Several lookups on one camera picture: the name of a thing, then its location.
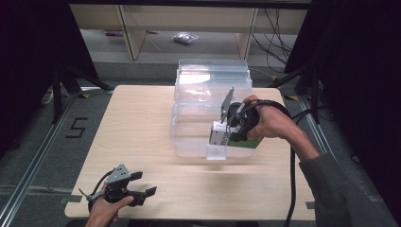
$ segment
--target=floor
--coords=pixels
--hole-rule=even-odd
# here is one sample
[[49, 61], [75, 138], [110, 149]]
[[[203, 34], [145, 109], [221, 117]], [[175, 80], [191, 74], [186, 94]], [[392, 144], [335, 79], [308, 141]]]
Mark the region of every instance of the floor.
[[[106, 36], [102, 30], [81, 31], [96, 69], [101, 71], [100, 78], [102, 79], [103, 75], [108, 75], [109, 78], [105, 77], [105, 80], [110, 80], [114, 83], [122, 81], [121, 74], [126, 74], [128, 77], [130, 68], [136, 66], [163, 64], [163, 69], [170, 69], [171, 77], [174, 78], [174, 70], [180, 59], [239, 59], [235, 34], [193, 32], [199, 38], [194, 43], [185, 45], [173, 41], [172, 38], [177, 32], [179, 31], [155, 31], [152, 32], [153, 34], [149, 33], [138, 59], [132, 61], [129, 59], [122, 37]], [[270, 38], [269, 35], [265, 37], [263, 34], [256, 34], [255, 38], [265, 47], [270, 44], [267, 39]], [[289, 48], [293, 46], [296, 40], [296, 36], [292, 35], [282, 36], [281, 38]], [[274, 39], [274, 42], [280, 45], [277, 39]], [[286, 51], [282, 48], [271, 45], [270, 50], [282, 60], [286, 59]], [[255, 40], [252, 41], [247, 63], [256, 76], [265, 77], [271, 82], [273, 76], [283, 76], [280, 72], [283, 71], [285, 64], [272, 56], [267, 57], [266, 52], [258, 46]], [[158, 68], [155, 66], [152, 70], [157, 72]], [[296, 96], [293, 92], [293, 85], [294, 82], [283, 85], [282, 94]], [[44, 97], [44, 103], [49, 97], [50, 93]], [[14, 188], [18, 188], [18, 184], [26, 184], [28, 188], [22, 203], [18, 204], [18, 211], [11, 214], [9, 226], [64, 226], [71, 221], [63, 213], [63, 207], [74, 186], [75, 179], [86, 157], [86, 152], [96, 134], [96, 126], [101, 120], [110, 97], [111, 94], [97, 94], [91, 96], [90, 102], [85, 98], [77, 98], [68, 112], [68, 117], [66, 117], [59, 129], [53, 129], [49, 123], [49, 116], [52, 115], [51, 105], [44, 104], [37, 112], [37, 115], [26, 129], [26, 133], [20, 138], [19, 147], [16, 146], [15, 150], [9, 151], [0, 160], [0, 204], [2, 207], [7, 204]], [[71, 99], [70, 96], [66, 96], [64, 98], [65, 102], [69, 98]], [[296, 114], [304, 108], [302, 103], [305, 104], [307, 101], [286, 100], [286, 105], [293, 111], [292, 114]], [[97, 109], [103, 110], [103, 112], [92, 111]], [[72, 140], [66, 139], [71, 134], [69, 126], [75, 123], [74, 119], [83, 115], [90, 116], [85, 123], [94, 127], [88, 127], [82, 138], [74, 140], [75, 143], [70, 143], [69, 141]], [[352, 150], [349, 149], [346, 140], [342, 137], [335, 119], [332, 118], [328, 110], [321, 111], [320, 118], [322, 122], [318, 126], [313, 124], [313, 120], [310, 117], [307, 117], [305, 121], [300, 122], [300, 127], [307, 132], [312, 142], [320, 150], [334, 153], [350, 178], [356, 181], [368, 197], [389, 215], [387, 207], [375, 191], [375, 187], [363, 168], [350, 158]], [[47, 132], [52, 130], [57, 131], [56, 138], [49, 145], [52, 150], [44, 154], [43, 161], [35, 168], [35, 172], [26, 172], [31, 167], [31, 161], [37, 158], [38, 150], [44, 145], [43, 140], [46, 138]], [[26, 174], [33, 174], [31, 182], [20, 181]], [[82, 223], [81, 220], [78, 220], [75, 226], [82, 225]], [[278, 220], [259, 222], [260, 226], [282, 226], [282, 224], [283, 222]], [[313, 221], [294, 221], [292, 224], [292, 226], [315, 226]], [[126, 225], [127, 221], [121, 220], [113, 226]]]

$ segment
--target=hand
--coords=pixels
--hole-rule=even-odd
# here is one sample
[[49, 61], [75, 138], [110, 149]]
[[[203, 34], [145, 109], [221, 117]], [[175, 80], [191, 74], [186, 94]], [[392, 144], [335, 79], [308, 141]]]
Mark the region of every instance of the hand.
[[[251, 95], [245, 98], [244, 102], [256, 99], [259, 98]], [[248, 131], [248, 139], [280, 137], [290, 143], [301, 162], [319, 157], [320, 153], [292, 119], [272, 106], [256, 106], [255, 108], [259, 111], [260, 119], [259, 123]]]
[[103, 197], [97, 198], [92, 206], [91, 214], [89, 215], [86, 227], [107, 226], [112, 220], [116, 222], [118, 219], [118, 210], [129, 205], [133, 201], [133, 197], [125, 197], [116, 203], [109, 203]]

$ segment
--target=transparent bin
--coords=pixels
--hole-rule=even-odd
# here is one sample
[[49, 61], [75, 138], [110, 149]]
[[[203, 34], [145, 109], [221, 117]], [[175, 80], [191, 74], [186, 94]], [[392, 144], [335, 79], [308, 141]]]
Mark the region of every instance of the transparent bin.
[[232, 102], [242, 102], [252, 93], [245, 61], [180, 60], [170, 126], [177, 156], [223, 160], [253, 154], [252, 148], [209, 145], [213, 122], [220, 120], [221, 104], [232, 87]]

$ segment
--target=person's left hand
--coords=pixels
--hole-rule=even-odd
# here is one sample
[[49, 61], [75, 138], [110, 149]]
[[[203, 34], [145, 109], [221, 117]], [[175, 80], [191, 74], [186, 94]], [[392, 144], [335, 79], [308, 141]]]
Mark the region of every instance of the person's left hand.
[[118, 210], [130, 204], [133, 201], [132, 196], [128, 196], [116, 203], [109, 203], [103, 197], [97, 198], [92, 206], [86, 227], [107, 226], [110, 221], [116, 222], [118, 219]]

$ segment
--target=clear plastic box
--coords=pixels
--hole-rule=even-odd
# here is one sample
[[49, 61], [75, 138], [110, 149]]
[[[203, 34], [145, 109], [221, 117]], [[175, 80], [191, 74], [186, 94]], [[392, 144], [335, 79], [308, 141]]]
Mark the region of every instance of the clear plastic box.
[[254, 149], [209, 145], [214, 121], [220, 120], [221, 104], [234, 87], [232, 102], [252, 93], [245, 61], [180, 60], [171, 112], [170, 140], [179, 157], [247, 157]]

